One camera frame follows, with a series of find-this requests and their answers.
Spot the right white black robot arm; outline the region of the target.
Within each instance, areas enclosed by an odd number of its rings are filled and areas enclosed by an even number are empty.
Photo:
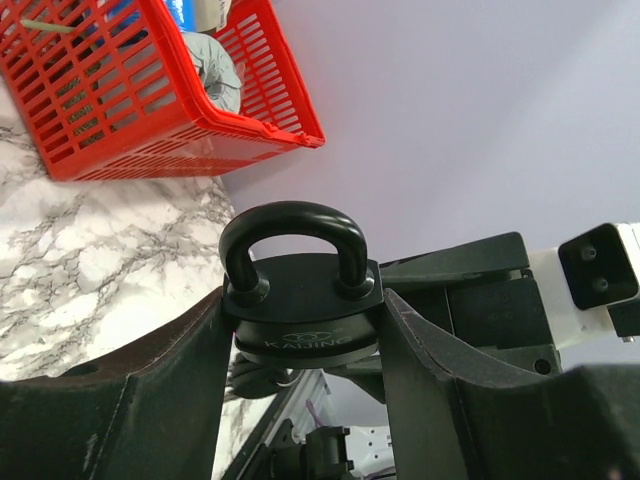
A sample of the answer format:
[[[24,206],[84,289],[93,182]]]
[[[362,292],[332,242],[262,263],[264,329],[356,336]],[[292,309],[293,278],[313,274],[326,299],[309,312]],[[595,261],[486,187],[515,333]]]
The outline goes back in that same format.
[[[538,375],[559,357],[522,236],[505,233],[382,264],[384,284],[436,328],[503,363]],[[393,477],[387,427],[318,423],[301,447],[273,443],[276,479]]]

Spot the black padlock with keys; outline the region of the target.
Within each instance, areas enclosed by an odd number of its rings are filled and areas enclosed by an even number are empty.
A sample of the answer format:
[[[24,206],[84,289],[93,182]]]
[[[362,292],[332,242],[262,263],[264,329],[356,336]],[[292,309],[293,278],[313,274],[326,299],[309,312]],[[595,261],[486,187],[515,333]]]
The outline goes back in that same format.
[[[299,235],[330,243],[332,253],[295,253],[255,261],[251,247]],[[248,360],[291,369],[338,367],[374,354],[384,295],[365,236],[346,214],[304,201],[243,212],[223,230],[222,316]]]

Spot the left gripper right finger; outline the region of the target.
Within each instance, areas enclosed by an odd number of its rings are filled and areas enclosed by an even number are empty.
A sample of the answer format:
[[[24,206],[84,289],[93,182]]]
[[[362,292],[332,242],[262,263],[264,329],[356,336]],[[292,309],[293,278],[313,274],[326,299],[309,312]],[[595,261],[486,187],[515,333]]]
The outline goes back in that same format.
[[[639,369],[543,376],[497,360],[385,294],[382,367],[401,479],[635,479]]]

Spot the red plastic basket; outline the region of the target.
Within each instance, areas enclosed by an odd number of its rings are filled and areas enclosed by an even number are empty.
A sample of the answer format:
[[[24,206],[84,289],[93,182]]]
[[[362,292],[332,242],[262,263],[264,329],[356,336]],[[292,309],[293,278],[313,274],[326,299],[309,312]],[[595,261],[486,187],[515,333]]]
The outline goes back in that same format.
[[[218,176],[325,135],[268,1],[237,1],[216,34],[242,73],[216,108],[164,1],[5,1],[1,69],[58,181]]]

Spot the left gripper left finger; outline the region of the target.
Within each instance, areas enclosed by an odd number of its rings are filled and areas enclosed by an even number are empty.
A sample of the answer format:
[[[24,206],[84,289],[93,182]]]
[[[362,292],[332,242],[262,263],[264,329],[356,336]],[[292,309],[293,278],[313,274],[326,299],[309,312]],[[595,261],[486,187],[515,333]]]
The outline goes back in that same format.
[[[231,349],[215,290],[57,377],[1,384],[4,479],[209,479]]]

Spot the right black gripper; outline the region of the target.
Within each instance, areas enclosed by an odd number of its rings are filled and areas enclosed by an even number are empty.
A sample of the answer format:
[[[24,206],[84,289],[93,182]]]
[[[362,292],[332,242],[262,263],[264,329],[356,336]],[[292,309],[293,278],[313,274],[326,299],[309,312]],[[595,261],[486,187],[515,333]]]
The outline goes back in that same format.
[[[507,233],[382,264],[384,284],[410,306],[429,339],[467,370],[455,378],[440,365],[414,393],[448,405],[545,405],[548,394],[531,376],[559,373],[541,295],[524,241]]]

